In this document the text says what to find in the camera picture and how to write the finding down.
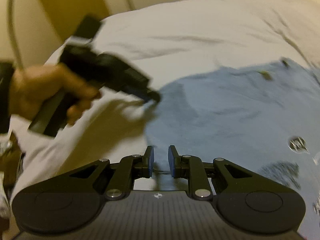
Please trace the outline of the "person's left hand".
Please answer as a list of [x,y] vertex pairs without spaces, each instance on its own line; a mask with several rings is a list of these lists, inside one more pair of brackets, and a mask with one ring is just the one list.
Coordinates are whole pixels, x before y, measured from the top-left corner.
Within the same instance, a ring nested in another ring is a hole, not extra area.
[[72,93],[79,101],[66,112],[67,124],[73,126],[83,113],[92,107],[92,102],[101,98],[99,89],[71,72],[63,64],[45,64],[15,70],[9,87],[10,115],[19,115],[33,120],[43,102],[58,91]]

